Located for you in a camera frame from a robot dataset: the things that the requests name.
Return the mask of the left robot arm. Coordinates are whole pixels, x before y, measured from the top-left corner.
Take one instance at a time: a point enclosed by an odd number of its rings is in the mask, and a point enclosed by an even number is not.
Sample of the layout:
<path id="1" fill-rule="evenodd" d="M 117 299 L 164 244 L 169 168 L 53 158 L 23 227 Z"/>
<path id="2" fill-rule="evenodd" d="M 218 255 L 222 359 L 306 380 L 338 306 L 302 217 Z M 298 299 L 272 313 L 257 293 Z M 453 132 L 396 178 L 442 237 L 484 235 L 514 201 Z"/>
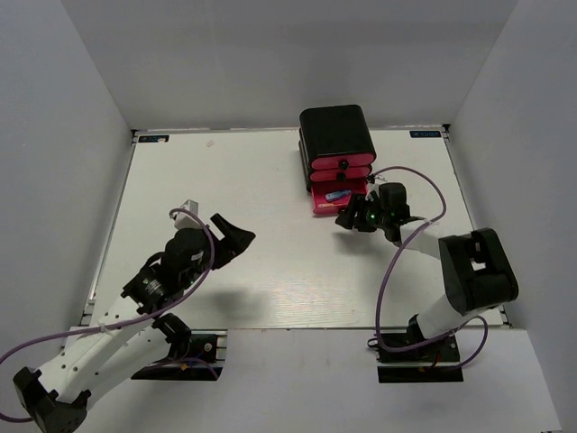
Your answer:
<path id="1" fill-rule="evenodd" d="M 256 235 L 215 214 L 215 235 L 185 208 L 170 211 L 176 233 L 122 288 L 95 327 L 69 332 L 73 342 L 43 365 L 13 378 L 19 401 L 42 432 L 74 432 L 106 393 L 140 370 L 202 365 L 213 377 L 218 337 L 196 333 L 171 309 L 211 271 L 242 254 Z"/>

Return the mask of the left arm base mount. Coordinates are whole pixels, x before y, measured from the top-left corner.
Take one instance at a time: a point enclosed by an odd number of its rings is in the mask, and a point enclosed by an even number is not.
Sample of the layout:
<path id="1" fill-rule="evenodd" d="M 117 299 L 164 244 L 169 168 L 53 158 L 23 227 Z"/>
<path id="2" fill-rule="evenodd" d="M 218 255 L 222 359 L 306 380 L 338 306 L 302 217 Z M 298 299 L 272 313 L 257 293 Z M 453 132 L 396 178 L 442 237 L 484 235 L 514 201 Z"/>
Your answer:
<path id="1" fill-rule="evenodd" d="M 193 331 L 169 354 L 143 367 L 131 379 L 162 382 L 216 382 L 224 370 L 227 332 Z"/>

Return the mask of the blue correction tape case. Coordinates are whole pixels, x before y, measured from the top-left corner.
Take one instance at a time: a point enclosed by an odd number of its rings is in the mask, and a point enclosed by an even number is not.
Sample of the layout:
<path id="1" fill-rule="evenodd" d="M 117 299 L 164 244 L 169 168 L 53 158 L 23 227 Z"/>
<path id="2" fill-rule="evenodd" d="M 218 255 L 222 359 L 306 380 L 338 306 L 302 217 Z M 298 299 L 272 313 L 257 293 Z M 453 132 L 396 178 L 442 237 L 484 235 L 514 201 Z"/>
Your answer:
<path id="1" fill-rule="evenodd" d="M 351 193 L 352 192 L 349 189 L 333 191 L 333 192 L 325 194 L 325 200 L 329 203 L 333 203 L 339 199 L 350 196 Z"/>

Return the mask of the pink bottom drawer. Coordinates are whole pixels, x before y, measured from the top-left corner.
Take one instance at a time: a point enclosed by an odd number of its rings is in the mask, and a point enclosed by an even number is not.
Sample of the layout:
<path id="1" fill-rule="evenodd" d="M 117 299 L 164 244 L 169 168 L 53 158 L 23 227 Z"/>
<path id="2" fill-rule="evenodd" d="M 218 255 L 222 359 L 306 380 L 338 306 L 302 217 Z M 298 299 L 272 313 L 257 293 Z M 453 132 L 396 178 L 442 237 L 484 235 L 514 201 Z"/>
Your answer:
<path id="1" fill-rule="evenodd" d="M 340 209 L 347 207 L 353 193 L 363 195 L 367 193 L 367 181 L 365 178 L 359 178 L 314 182 L 310 193 L 314 215 L 334 215 Z"/>

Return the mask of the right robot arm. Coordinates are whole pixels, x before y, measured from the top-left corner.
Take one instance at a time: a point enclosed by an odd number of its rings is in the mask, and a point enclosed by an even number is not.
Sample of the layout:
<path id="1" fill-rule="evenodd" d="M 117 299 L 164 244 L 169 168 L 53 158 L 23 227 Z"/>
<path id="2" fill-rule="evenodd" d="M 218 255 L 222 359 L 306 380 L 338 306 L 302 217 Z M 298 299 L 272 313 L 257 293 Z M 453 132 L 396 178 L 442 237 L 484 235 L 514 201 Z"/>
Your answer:
<path id="1" fill-rule="evenodd" d="M 361 233 L 380 230 L 397 247 L 385 271 L 375 312 L 378 347 L 389 353 L 410 352 L 426 360 L 438 351 L 440 340 L 483 312 L 518 297 L 517 278 L 495 230 L 446 235 L 433 228 L 432 220 L 411 214 L 406 188 L 398 182 L 383 183 L 368 195 L 354 193 L 339 211 L 336 224 Z M 406 250 L 440 262 L 444 294 L 409 320 L 405 343 L 393 346 L 380 332 L 380 313 L 393 268 Z"/>

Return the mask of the orange correction tape case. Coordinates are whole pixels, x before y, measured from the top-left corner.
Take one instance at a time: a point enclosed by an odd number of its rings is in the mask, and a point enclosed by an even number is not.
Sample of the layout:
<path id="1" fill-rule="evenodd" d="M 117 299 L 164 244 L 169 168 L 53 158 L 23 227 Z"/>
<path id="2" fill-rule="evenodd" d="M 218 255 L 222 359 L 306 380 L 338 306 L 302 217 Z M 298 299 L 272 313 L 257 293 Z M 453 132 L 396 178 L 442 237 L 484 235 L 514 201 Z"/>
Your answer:
<path id="1" fill-rule="evenodd" d="M 344 208 L 346 207 L 347 204 L 344 203 L 321 203 L 318 205 L 318 208 L 336 208 L 336 209 L 340 209 L 340 208 Z"/>

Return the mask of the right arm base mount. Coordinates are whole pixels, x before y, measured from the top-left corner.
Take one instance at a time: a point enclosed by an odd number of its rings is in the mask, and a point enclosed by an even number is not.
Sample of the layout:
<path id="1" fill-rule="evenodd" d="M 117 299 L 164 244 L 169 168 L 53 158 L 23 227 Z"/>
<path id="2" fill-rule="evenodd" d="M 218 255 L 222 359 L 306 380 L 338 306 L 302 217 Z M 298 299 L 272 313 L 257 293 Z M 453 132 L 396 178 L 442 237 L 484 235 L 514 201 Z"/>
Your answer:
<path id="1" fill-rule="evenodd" d="M 399 353 L 385 351 L 375 336 L 368 339 L 367 346 L 377 355 L 379 383 L 463 382 L 461 354 L 454 336 Z"/>

